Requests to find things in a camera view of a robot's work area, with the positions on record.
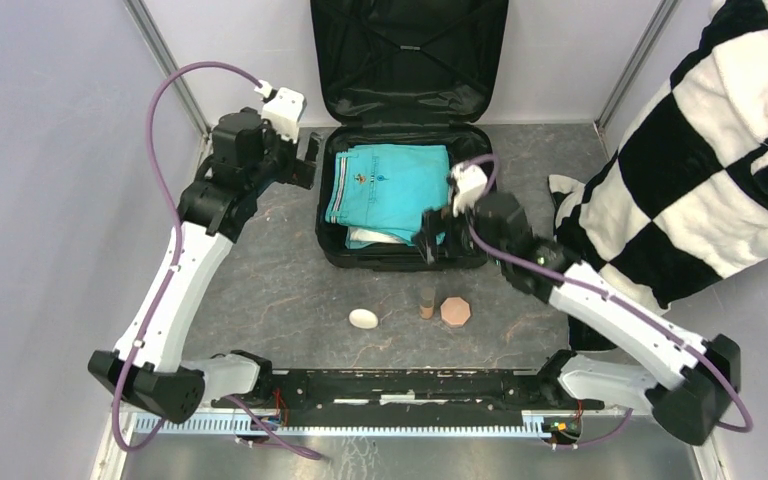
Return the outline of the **turquoise shorts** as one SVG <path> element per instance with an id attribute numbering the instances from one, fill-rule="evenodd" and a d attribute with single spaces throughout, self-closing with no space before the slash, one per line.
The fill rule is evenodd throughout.
<path id="1" fill-rule="evenodd" d="M 372 144 L 339 152 L 324 220 L 408 240 L 422 214 L 448 203 L 443 145 Z"/>

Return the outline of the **light mint garment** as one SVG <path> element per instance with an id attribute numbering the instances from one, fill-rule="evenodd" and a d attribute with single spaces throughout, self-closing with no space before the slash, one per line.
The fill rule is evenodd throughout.
<path id="1" fill-rule="evenodd" d="M 360 249 L 373 244 L 406 245 L 413 246 L 412 237 L 418 233 L 418 230 L 407 229 L 372 229 L 363 227 L 349 227 L 346 247 L 349 249 Z"/>

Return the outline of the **white garment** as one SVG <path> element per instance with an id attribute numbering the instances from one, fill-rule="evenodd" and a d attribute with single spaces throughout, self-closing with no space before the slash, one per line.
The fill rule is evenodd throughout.
<path id="1" fill-rule="evenodd" d="M 347 241 L 350 244 L 373 244 L 373 243 L 382 243 L 382 244 L 403 244 L 403 245 L 410 245 L 411 242 L 409 240 L 405 240 L 401 237 L 389 234 L 389 233 L 381 233 L 376 232 L 373 230 L 358 228 L 358 227 L 349 227 L 348 228 L 348 238 Z"/>

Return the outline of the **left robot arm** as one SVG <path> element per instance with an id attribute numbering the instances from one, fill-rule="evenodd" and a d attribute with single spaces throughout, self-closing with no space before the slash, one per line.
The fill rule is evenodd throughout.
<path id="1" fill-rule="evenodd" d="M 313 137 L 297 158 L 300 117 L 244 108 L 212 130 L 213 151 L 181 194 L 181 228 L 171 233 L 147 298 L 114 348 L 94 351 L 88 362 L 90 374 L 122 401 L 181 424 L 226 395 L 255 408 L 272 399 L 269 361 L 242 351 L 185 361 L 182 352 L 206 288 L 258 197 L 273 183 L 311 189 L 320 140 Z"/>

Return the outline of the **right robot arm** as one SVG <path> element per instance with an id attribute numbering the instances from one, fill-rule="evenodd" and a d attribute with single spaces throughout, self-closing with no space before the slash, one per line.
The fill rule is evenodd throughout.
<path id="1" fill-rule="evenodd" d="M 411 239 L 427 265 L 443 261 L 437 238 L 492 258 L 506 281 L 601 334 L 634 359 L 623 365 L 562 350 L 537 382 L 540 400 L 562 408 L 596 400 L 646 413 L 674 438 L 704 444 L 725 429 L 749 433 L 754 420 L 740 396 L 741 352 L 730 338 L 706 339 L 665 320 L 610 286 L 586 261 L 554 240 L 533 234 L 511 194 L 494 192 L 482 159 L 453 166 L 448 202 L 424 211 Z"/>

